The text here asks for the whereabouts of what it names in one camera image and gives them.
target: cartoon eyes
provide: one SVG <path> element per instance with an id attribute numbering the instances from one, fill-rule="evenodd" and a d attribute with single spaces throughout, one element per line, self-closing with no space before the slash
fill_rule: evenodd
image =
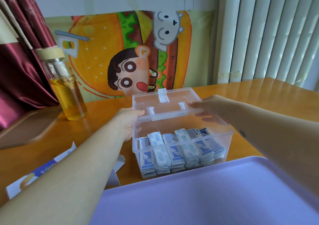
<path id="1" fill-rule="evenodd" d="M 121 80 L 121 85 L 122 87 L 130 87 L 132 86 L 133 82 L 131 78 L 125 77 Z"/>
<path id="2" fill-rule="evenodd" d="M 124 70 L 127 72 L 133 72 L 136 70 L 136 64 L 134 62 L 126 62 L 124 64 Z"/>

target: bottle lid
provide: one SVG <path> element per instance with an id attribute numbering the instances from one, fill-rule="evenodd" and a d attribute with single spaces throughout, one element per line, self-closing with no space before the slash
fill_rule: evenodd
<path id="1" fill-rule="evenodd" d="M 63 50 L 59 47 L 50 47 L 45 49 L 37 49 L 37 53 L 41 60 L 51 60 L 51 59 L 58 59 L 64 58 Z"/>

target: red tongue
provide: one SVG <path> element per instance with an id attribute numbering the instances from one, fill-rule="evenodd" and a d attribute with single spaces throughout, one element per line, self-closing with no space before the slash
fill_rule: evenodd
<path id="1" fill-rule="evenodd" d="M 144 83 L 144 82 L 138 82 L 138 83 L 136 83 L 136 87 L 137 87 L 139 90 L 141 90 L 141 91 L 143 91 L 143 92 L 146 92 L 148 86 L 147 86 L 147 84 Z"/>

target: maroon curtain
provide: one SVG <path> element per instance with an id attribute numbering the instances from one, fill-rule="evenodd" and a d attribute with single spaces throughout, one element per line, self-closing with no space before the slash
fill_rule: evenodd
<path id="1" fill-rule="evenodd" d="M 0 130 L 30 110 L 59 104 L 35 51 L 56 46 L 37 3 L 5 0 L 1 10 L 19 38 L 0 45 Z"/>

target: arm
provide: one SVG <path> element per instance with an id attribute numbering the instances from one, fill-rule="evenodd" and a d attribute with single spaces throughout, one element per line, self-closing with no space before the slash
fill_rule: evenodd
<path id="1" fill-rule="evenodd" d="M 189 104 L 218 115 L 301 185 L 319 196 L 319 123 L 267 111 L 218 95 Z M 203 117 L 214 122 L 214 118 Z"/>
<path id="2" fill-rule="evenodd" d="M 89 224 L 124 141 L 144 111 L 121 109 L 0 209 L 0 224 Z"/>

